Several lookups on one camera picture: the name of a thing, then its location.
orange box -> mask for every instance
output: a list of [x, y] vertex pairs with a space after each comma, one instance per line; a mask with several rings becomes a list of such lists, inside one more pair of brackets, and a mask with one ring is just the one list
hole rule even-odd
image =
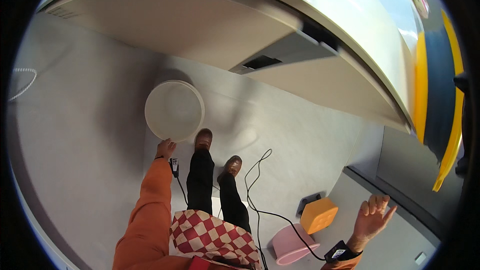
[[330, 225], [338, 210], [339, 207], [328, 197], [310, 202], [303, 209], [300, 224], [311, 235]]

checkered fabric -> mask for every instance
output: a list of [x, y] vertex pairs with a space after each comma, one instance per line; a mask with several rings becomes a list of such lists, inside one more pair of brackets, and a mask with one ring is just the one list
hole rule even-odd
[[253, 263], [256, 270], [262, 269], [252, 235], [204, 211], [175, 212], [170, 237], [177, 251], [188, 256], [198, 256], [215, 264], [218, 259], [225, 258], [229, 264]]

black slot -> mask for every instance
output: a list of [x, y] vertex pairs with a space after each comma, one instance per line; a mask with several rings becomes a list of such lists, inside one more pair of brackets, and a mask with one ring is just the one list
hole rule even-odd
[[339, 50], [339, 42], [337, 41], [337, 38], [319, 24], [311, 23], [310, 21], [303, 21], [303, 28], [301, 31], [316, 40], [318, 43], [323, 42], [333, 50]]
[[271, 58], [267, 57], [266, 55], [261, 55], [247, 63], [243, 64], [243, 67], [250, 68], [250, 69], [260, 69], [263, 67], [267, 67], [270, 65], [278, 64], [281, 63], [282, 61], [276, 59], [276, 58]]

brown shoe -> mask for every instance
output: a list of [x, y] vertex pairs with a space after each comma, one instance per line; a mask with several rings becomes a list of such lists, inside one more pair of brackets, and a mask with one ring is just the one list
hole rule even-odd
[[230, 173], [231, 175], [233, 175], [233, 177], [236, 177], [238, 172], [240, 172], [241, 167], [242, 159], [238, 155], [232, 156], [226, 161], [225, 168], [223, 169], [223, 172], [220, 173], [220, 175], [217, 177], [216, 181], [220, 183], [220, 180], [226, 173]]
[[199, 149], [210, 150], [210, 145], [212, 144], [213, 134], [212, 131], [208, 128], [202, 128], [197, 136], [195, 137], [195, 151]]

wire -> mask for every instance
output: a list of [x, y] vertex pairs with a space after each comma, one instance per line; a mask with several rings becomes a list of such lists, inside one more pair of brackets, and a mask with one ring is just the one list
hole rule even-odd
[[185, 191], [183, 191], [182, 184], [180, 183], [180, 179], [177, 177], [178, 184], [180, 185], [181, 192], [183, 193], [183, 199], [185, 200], [185, 203], [187, 204], [188, 207], [188, 202], [187, 202], [187, 196], [185, 196]]
[[8, 99], [8, 101], [12, 101], [12, 100], [20, 97], [23, 93], [25, 93], [25, 91], [27, 91], [27, 89], [33, 84], [33, 82], [37, 78], [37, 71], [35, 69], [32, 69], [32, 68], [14, 68], [13, 71], [14, 72], [32, 72], [33, 73], [33, 79], [32, 79], [32, 81], [30, 81], [30, 83], [26, 87], [24, 87], [22, 90], [20, 90], [15, 96], [10, 97]]
[[[290, 225], [292, 226], [293, 230], [295, 231], [295, 233], [297, 234], [297, 236], [300, 238], [300, 240], [303, 242], [303, 244], [305, 244], [305, 246], [308, 248], [308, 250], [311, 252], [311, 254], [318, 260], [321, 260], [321, 261], [325, 261], [324, 258], [321, 258], [321, 257], [318, 257], [314, 252], [313, 250], [309, 247], [309, 245], [307, 244], [307, 242], [305, 242], [305, 240], [303, 240], [303, 238], [300, 236], [299, 232], [297, 231], [297, 229], [295, 228], [295, 226], [293, 225], [292, 221], [290, 221], [289, 219], [283, 217], [282, 215], [278, 215], [278, 214], [275, 214], [275, 213], [270, 213], [270, 212], [267, 212], [267, 211], [263, 211], [263, 210], [258, 210], [256, 207], [255, 207], [255, 204], [253, 203], [252, 199], [250, 198], [250, 189], [253, 187], [253, 185], [257, 182], [257, 180], [260, 178], [260, 163], [263, 161], [263, 160], [266, 160], [271, 154], [272, 154], [273, 150], [272, 148], [268, 149], [262, 156], [261, 158], [250, 168], [250, 170], [247, 172], [247, 174], [245, 174], [245, 178], [244, 178], [244, 181], [245, 181], [245, 187], [247, 188], [247, 202], [248, 202], [248, 205], [249, 207], [254, 210], [256, 213], [257, 213], [257, 216], [258, 216], [258, 221], [257, 221], [257, 241], [258, 241], [258, 249], [260, 250], [260, 255], [261, 255], [261, 261], [263, 263], [263, 267], [265, 268], [265, 270], [268, 270], [268, 266], [267, 266], [267, 261], [265, 260], [265, 255], [262, 251], [262, 245], [260, 244], [260, 213], [263, 213], [263, 214], [268, 214], [268, 215], [273, 215], [273, 216], [277, 216], [277, 217], [280, 217], [282, 219], [285, 219], [288, 221], [288, 223], [290, 223]], [[255, 180], [250, 184], [250, 186], [248, 186], [247, 184], [247, 176], [250, 174], [250, 172], [255, 168], [255, 166], [258, 165], [258, 175], [257, 177], [255, 178]]]

